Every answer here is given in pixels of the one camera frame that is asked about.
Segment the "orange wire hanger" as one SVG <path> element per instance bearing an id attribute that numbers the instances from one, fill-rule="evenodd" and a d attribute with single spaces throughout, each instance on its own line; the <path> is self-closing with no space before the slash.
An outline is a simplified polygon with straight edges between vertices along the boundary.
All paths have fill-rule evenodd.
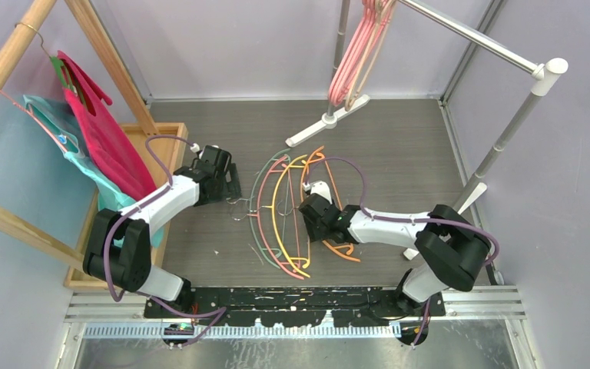
<path id="1" fill-rule="evenodd" d="M 305 159 L 302 159 L 300 161 L 300 163 L 303 165 L 303 169 L 302 169 L 302 173 L 300 176 L 300 199 L 303 200 L 303 196 L 304 196 L 304 182 L 307 179 L 307 175 L 310 174 L 310 169 L 312 167 L 313 164 L 316 164 L 320 161 L 322 161 L 324 158 L 326 158 L 326 155 L 324 154 L 323 150 L 324 150 L 325 146 L 321 145 L 320 147 L 318 147 L 317 149 L 313 150 L 309 156 Z M 331 183 L 331 188 L 332 188 L 332 194 L 334 195 L 333 199 L 335 200 L 340 200 L 340 194 L 337 190 L 337 186 L 336 186 L 336 182 L 333 176 L 333 172 L 331 171 L 331 168 L 328 164 L 324 165 L 326 172 L 327 172 L 327 176 L 330 179 L 330 183 Z M 357 257 L 355 257 L 353 255 L 354 251 L 355 251 L 355 246 L 352 243 L 342 243 L 342 244 L 338 244 L 335 241 L 320 241 L 320 243 L 322 245 L 324 245 L 329 251 L 333 252 L 336 256 L 347 260 L 347 261 L 352 261 L 352 262 L 356 262 L 356 263 L 360 263 L 361 260 Z"/>

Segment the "yellow wire hanger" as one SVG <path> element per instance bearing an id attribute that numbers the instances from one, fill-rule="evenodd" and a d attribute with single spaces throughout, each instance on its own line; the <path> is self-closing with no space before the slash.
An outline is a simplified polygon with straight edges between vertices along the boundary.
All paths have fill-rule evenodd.
<path id="1" fill-rule="evenodd" d="M 300 229 L 298 220 L 295 218 L 295 190 L 293 188 L 293 169 L 304 169 L 306 162 L 304 156 L 292 158 L 288 154 L 279 154 L 276 164 L 268 171 L 269 175 L 276 175 L 276 182 L 270 204 L 270 221 L 273 227 L 278 253 L 276 256 L 277 266 L 286 274 L 298 280 L 310 278 L 307 268 L 310 265 L 310 249 L 306 248 L 302 254 L 302 241 L 300 240 Z M 285 243 L 287 223 L 291 221 L 294 226 L 295 253 L 291 254 Z"/>

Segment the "thin pink wire hanger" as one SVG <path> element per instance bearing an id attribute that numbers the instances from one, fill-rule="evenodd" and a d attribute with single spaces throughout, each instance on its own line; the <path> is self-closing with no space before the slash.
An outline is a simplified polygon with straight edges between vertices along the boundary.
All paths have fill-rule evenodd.
<path id="1" fill-rule="evenodd" d="M 270 166 L 270 168 L 268 169 L 268 171 L 274 167 L 275 164 L 272 164 Z M 270 246 L 271 250 L 267 252 L 267 255 L 269 257 L 272 257 L 273 260 L 275 262 L 277 262 L 276 260 L 276 256 L 279 255 L 278 253 L 278 248 L 277 248 L 277 243 L 275 241 L 275 236 L 273 233 L 273 227 L 271 225 L 271 221 L 270 221 L 270 210 L 267 208 L 267 206 L 270 204 L 271 202 L 271 198 L 272 198 L 272 194 L 273 194 L 273 188 L 276 182 L 276 175 L 269 175 L 267 171 L 266 175 L 263 175 L 263 178 L 260 179 L 259 185 L 258 185 L 258 189 L 257 189 L 257 193 L 259 195 L 259 199 L 257 200 L 256 204 L 258 207 L 258 221 L 260 222 L 258 225 L 255 225 L 255 228 L 257 230 L 257 234 L 260 240 L 260 246 Z M 294 197 L 297 200 L 297 190 L 296 187 L 299 184 L 297 182 L 296 176 L 298 174 L 300 174 L 302 171 L 302 169 L 293 169 L 291 171 L 291 175 L 293 177 L 293 188 L 295 190 L 295 195 Z M 245 209 L 245 205 L 243 202 L 238 202 L 237 204 L 242 204 L 244 206 L 244 210 L 246 213 L 246 209 Z M 244 215 L 239 215 L 239 216 L 234 216 L 235 218 L 241 218 Z M 249 230 L 250 230 L 250 219 L 249 218 L 245 218 L 244 220 L 249 221 Z M 299 223 L 299 229 L 300 229 L 300 240 L 302 241 L 302 254 L 305 253 L 305 249 L 309 248 L 310 246 L 307 245 L 307 242 L 304 239 L 303 236 L 303 227 L 300 224 L 300 221 L 298 221 Z M 254 246 L 254 239 L 253 236 L 250 232 L 250 238 L 251 241 L 249 243 L 249 247 Z M 294 244 L 294 226 L 292 225 L 291 221 L 288 221 L 287 223 L 287 233 L 286 236 L 284 238 L 285 243 L 287 244 L 287 247 L 289 249 L 289 252 L 291 254 L 295 253 L 295 244 Z M 277 271 L 283 272 L 286 276 L 291 277 L 290 275 L 286 274 L 281 268 L 276 269 L 274 267 L 272 267 L 271 265 L 269 265 L 267 262 L 262 263 L 260 258 L 257 256 L 258 261 L 265 266 L 271 267 Z"/>

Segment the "beige plastic hanger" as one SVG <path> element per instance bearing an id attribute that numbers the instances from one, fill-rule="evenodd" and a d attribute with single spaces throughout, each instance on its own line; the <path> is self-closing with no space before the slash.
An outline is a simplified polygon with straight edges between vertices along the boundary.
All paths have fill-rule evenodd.
<path id="1" fill-rule="evenodd" d="M 366 45 L 360 49 L 360 59 L 354 68 L 356 73 L 350 79 L 350 89 L 344 105 L 347 111 L 354 106 L 366 84 L 366 80 L 379 56 L 396 7 L 396 1 L 368 1 L 367 3 L 372 5 L 374 20 L 368 29 L 369 37 Z"/>

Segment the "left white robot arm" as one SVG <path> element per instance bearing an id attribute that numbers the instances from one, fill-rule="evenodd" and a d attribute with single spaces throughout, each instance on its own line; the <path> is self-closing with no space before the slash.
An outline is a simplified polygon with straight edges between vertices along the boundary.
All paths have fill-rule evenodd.
<path id="1" fill-rule="evenodd" d="M 123 291 L 160 298 L 166 311 L 184 317 L 194 305 L 188 292 L 191 283 L 153 264 L 151 239 L 187 208 L 240 196 L 231 153 L 207 145 L 190 165 L 172 172 L 163 186 L 142 200 L 120 211 L 103 209 L 96 214 L 83 272 Z"/>

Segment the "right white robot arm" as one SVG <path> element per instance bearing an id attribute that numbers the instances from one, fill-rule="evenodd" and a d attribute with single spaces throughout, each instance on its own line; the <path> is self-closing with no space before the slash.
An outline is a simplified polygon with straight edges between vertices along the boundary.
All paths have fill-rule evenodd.
<path id="1" fill-rule="evenodd" d="M 486 235 L 444 204 L 428 213 L 395 214 L 359 205 L 339 209 L 324 196 L 310 194 L 298 210 L 312 241 L 418 251 L 423 263 L 408 270 L 394 292 L 393 303 L 404 316 L 417 314 L 433 295 L 448 288 L 471 291 L 492 248 Z"/>

